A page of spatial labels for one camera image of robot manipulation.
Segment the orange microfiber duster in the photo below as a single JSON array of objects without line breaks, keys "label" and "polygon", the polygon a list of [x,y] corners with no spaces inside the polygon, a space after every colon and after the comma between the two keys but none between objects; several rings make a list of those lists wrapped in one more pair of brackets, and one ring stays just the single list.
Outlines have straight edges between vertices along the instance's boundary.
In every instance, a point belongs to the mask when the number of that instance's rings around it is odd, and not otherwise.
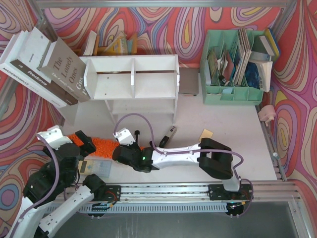
[{"label": "orange microfiber duster", "polygon": [[[75,134],[68,135],[76,145],[81,146],[84,143]],[[103,139],[98,137],[92,137],[92,142],[96,147],[96,151],[90,156],[101,157],[105,159],[112,159],[114,149],[119,145],[119,142],[112,139]]]}]

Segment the black white marker pen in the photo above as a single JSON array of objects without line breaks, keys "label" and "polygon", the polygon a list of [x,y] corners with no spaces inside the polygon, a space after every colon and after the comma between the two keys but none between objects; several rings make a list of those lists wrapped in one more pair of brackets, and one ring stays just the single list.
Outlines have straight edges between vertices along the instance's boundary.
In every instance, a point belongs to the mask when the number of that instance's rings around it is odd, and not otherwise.
[{"label": "black white marker pen", "polygon": [[136,142],[137,144],[138,144],[139,135],[140,135],[140,131],[139,131],[139,130],[134,131],[135,142]]}]

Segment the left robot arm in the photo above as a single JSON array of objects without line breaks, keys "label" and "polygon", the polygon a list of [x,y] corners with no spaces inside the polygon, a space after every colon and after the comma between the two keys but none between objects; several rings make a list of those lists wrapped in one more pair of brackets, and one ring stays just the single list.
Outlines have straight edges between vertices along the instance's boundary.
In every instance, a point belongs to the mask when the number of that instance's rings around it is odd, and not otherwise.
[{"label": "left robot arm", "polygon": [[106,199],[106,183],[92,174],[84,179],[70,198],[44,216],[56,197],[76,180],[79,161],[96,151],[92,139],[83,131],[77,131],[75,135],[82,141],[81,146],[64,136],[59,126],[37,133],[36,137],[45,144],[44,152],[51,161],[29,177],[18,215],[6,234],[7,238],[53,238],[83,205]]}]

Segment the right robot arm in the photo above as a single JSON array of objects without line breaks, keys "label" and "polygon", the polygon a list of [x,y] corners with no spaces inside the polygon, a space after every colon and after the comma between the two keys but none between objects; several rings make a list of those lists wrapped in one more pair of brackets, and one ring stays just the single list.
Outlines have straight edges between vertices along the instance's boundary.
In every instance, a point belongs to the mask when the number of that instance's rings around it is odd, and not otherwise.
[{"label": "right robot arm", "polygon": [[240,190],[241,182],[236,168],[244,162],[240,154],[210,138],[181,148],[141,149],[136,142],[120,143],[114,149],[112,159],[144,173],[172,166],[198,166],[210,177],[222,181],[223,188],[228,192]]}]

